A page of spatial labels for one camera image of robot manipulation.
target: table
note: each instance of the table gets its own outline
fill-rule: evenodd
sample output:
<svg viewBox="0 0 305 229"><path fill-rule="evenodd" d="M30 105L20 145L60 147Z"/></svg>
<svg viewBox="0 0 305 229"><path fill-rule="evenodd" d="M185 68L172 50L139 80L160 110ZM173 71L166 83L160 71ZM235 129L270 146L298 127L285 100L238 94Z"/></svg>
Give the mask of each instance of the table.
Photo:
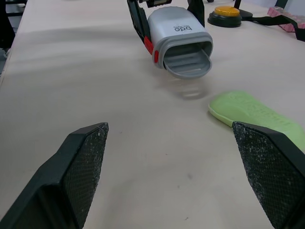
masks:
<svg viewBox="0 0 305 229"><path fill-rule="evenodd" d="M206 18L225 4L205 4ZM108 122L84 228L271 229L208 103L246 90L305 128L305 43L252 22L206 28L213 68L182 81L154 67L124 0L28 1L0 88L0 218L70 132Z"/></svg>

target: green sponge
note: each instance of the green sponge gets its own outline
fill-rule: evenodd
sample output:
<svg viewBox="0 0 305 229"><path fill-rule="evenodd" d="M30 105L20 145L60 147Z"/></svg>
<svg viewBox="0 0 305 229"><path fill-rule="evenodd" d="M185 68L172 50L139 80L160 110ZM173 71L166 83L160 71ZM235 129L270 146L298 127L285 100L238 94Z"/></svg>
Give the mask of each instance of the green sponge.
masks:
<svg viewBox="0 0 305 229"><path fill-rule="evenodd" d="M305 149L305 133L298 123L278 114L246 92L220 94L210 102L209 110L230 127L233 121L267 127L285 134L299 149Z"/></svg>

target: textured rubber pad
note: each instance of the textured rubber pad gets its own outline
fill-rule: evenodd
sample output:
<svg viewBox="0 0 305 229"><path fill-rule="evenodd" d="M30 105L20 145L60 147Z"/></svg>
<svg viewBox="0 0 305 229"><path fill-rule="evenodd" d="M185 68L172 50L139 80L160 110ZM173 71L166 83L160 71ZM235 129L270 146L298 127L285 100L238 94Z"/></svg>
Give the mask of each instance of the textured rubber pad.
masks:
<svg viewBox="0 0 305 229"><path fill-rule="evenodd" d="M100 179L108 129L99 123L69 134L28 182L0 229L82 229Z"/></svg>
<svg viewBox="0 0 305 229"><path fill-rule="evenodd" d="M305 133L293 120L242 91L223 93L209 104L211 114L232 127L233 121L254 124L285 134L299 149L305 149Z"/></svg>
<svg viewBox="0 0 305 229"><path fill-rule="evenodd" d="M305 155L283 134L233 124L248 181L275 229L305 228Z"/></svg>

